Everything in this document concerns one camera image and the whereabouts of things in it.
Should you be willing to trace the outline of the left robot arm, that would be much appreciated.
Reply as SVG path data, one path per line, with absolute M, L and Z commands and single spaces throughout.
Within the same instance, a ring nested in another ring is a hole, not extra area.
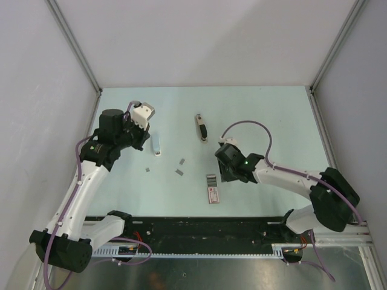
M 133 236 L 134 227 L 126 222 L 130 215 L 119 211 L 108 213 L 89 230 L 83 223 L 97 189 L 122 150 L 143 150 L 154 114 L 146 103 L 131 112 L 106 109 L 100 114 L 99 127 L 76 145 L 77 172 L 60 207 L 46 228 L 34 230 L 29 238 L 43 263 L 80 273 L 93 251 L 115 237 L 125 242 Z

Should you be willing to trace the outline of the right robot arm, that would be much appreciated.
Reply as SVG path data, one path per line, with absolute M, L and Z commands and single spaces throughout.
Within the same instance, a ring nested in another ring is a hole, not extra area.
M 279 236 L 285 242 L 294 242 L 301 233 L 320 226 L 343 232 L 360 201 L 343 175 L 331 167 L 317 173 L 285 169 L 269 164 L 262 155 L 244 156 L 230 143 L 221 143 L 215 157 L 223 182 L 238 180 L 273 185 L 311 202 L 304 208 L 289 210 L 282 218 Z

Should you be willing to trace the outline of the red staple box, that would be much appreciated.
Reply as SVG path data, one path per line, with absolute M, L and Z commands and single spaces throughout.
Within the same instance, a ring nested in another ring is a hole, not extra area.
M 209 198 L 209 204 L 219 204 L 220 197 L 217 187 L 217 177 L 214 174 L 206 175 L 207 181 L 207 194 Z

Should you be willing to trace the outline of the beige black stapler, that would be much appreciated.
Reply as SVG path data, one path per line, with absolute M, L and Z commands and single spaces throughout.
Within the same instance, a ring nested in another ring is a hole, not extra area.
M 197 130 L 198 130 L 198 136 L 199 139 L 202 143 L 207 143 L 208 142 L 208 131 L 206 124 L 204 122 L 204 119 L 201 114 L 197 114 L 195 116 L 195 121 L 197 124 Z

